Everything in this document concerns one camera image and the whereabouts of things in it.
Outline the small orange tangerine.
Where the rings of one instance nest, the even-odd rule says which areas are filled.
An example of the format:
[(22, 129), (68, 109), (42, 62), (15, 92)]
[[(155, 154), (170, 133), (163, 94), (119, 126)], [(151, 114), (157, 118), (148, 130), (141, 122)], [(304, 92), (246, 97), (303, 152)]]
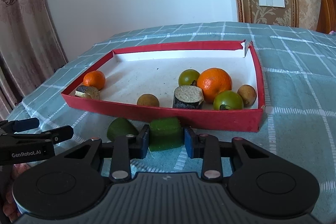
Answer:
[(91, 71), (87, 73), (83, 78), (83, 85), (92, 86), (98, 90), (104, 88), (105, 82), (106, 82), (105, 75), (101, 71)]

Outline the green cucumber cylinder piece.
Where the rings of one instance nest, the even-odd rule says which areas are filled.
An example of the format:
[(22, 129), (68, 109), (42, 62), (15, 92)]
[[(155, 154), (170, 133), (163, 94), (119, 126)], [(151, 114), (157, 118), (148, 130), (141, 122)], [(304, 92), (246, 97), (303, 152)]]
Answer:
[(149, 149), (163, 151), (183, 145), (182, 126), (176, 117), (155, 119), (150, 122)]

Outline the large orange tangerine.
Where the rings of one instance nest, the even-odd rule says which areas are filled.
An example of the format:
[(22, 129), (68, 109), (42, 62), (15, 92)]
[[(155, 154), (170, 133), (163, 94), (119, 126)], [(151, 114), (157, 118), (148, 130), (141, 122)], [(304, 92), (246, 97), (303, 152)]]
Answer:
[(209, 68), (198, 77), (197, 87), (202, 89), (205, 101), (213, 103), (219, 93), (232, 90), (232, 78), (223, 69)]

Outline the dark eggplant chunk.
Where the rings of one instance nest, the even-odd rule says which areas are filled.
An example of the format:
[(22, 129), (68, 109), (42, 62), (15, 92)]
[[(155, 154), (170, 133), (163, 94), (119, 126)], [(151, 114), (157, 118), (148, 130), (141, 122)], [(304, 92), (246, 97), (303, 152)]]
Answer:
[(173, 108), (200, 110), (204, 96), (201, 88), (196, 86), (179, 86), (174, 91)]

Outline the green cucumber end piece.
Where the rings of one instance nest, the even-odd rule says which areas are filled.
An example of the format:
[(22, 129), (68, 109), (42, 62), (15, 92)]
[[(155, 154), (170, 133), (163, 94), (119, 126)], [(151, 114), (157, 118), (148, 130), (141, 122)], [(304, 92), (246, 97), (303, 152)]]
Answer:
[(118, 136), (138, 135), (138, 130), (125, 118), (116, 118), (108, 127), (106, 136), (114, 141)]

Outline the beige floral curtain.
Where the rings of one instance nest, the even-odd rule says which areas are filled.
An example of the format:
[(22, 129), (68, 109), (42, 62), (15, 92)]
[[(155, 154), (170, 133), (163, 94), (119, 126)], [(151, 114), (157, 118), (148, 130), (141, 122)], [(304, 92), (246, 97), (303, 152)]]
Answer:
[(66, 63), (45, 0), (1, 0), (1, 119)]

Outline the red shallow cardboard box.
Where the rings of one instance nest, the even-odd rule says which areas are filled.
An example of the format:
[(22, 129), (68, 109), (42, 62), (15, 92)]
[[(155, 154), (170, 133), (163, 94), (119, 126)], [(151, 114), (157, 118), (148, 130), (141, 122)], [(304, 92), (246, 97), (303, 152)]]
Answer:
[[(257, 98), (243, 110), (216, 111), (209, 104), (200, 110), (173, 108), (174, 90), (179, 75), (186, 69), (202, 72), (209, 68), (225, 70), (233, 89), (248, 84)], [(152, 44), (112, 50), (89, 67), (104, 73), (106, 83), (100, 100), (75, 96), (83, 82), (79, 76), (63, 91), (67, 105), (80, 110), (149, 122), (178, 117), (193, 128), (257, 132), (261, 126), (265, 96), (260, 61), (251, 42), (198, 41)], [(159, 107), (138, 106), (142, 94), (153, 94)]]

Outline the teal plaid bed sheet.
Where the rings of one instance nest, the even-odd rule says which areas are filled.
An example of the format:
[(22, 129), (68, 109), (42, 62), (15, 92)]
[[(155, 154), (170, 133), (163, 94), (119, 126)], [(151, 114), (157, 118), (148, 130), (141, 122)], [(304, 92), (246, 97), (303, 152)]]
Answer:
[(159, 26), (116, 34), (58, 69), (25, 96), (8, 120), (38, 118), (40, 131), (70, 125), (63, 152), (91, 138), (106, 139), (110, 116), (70, 108), (61, 91), (107, 52), (125, 47), (201, 40), (249, 40), (265, 87), (264, 122), (241, 136), (311, 172), (320, 186), (313, 214), (335, 223), (335, 36), (303, 28), (235, 22)]

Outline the wooden headboard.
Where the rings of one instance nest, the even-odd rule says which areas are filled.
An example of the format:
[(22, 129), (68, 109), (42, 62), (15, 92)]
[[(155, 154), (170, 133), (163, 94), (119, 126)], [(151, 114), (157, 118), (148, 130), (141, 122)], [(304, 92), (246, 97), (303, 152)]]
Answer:
[(317, 32), (335, 31), (335, 0), (321, 0)]

